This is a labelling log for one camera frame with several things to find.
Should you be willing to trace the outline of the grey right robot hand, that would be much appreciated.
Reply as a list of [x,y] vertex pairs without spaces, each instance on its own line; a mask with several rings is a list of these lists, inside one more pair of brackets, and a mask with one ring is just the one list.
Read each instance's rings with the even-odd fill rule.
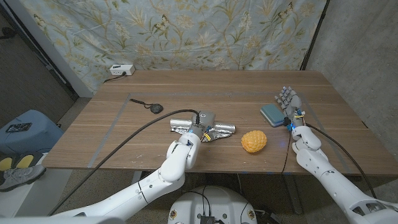
[[283,125],[289,131],[304,125],[305,112],[302,110],[302,100],[291,86],[284,86],[281,92],[275,96],[275,100],[285,116]]

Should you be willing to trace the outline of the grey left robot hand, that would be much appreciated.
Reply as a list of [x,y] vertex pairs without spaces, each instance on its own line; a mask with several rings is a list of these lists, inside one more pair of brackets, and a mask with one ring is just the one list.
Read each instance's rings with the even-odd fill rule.
[[203,136],[208,127],[212,127],[216,115],[211,111],[200,111],[193,114],[192,125],[188,129],[189,133],[196,134],[199,138]]

